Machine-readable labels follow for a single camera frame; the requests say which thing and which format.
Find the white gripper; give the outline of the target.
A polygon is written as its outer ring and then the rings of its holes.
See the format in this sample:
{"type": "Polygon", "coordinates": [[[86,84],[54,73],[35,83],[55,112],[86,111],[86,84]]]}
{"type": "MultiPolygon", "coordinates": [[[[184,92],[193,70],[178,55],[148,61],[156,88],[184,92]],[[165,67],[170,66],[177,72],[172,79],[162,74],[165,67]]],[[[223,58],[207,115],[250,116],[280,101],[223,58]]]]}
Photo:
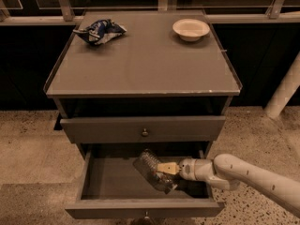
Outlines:
{"type": "Polygon", "coordinates": [[[157,165],[157,171],[179,175],[188,181],[211,182],[215,177],[213,162],[210,159],[185,158],[179,162],[166,162],[157,165]]]}

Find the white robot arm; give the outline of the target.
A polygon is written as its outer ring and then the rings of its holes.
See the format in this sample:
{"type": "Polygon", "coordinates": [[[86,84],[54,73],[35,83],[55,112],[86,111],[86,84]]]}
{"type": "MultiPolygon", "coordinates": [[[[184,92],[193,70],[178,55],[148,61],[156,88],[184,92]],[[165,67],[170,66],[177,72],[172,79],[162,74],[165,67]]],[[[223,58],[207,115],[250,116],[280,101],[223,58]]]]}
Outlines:
{"type": "Polygon", "coordinates": [[[184,158],[179,162],[159,163],[156,170],[179,174],[188,181],[202,181],[219,189],[237,189],[240,182],[251,186],[296,217],[300,217],[300,183],[267,171],[231,154],[213,159],[184,158]]]}

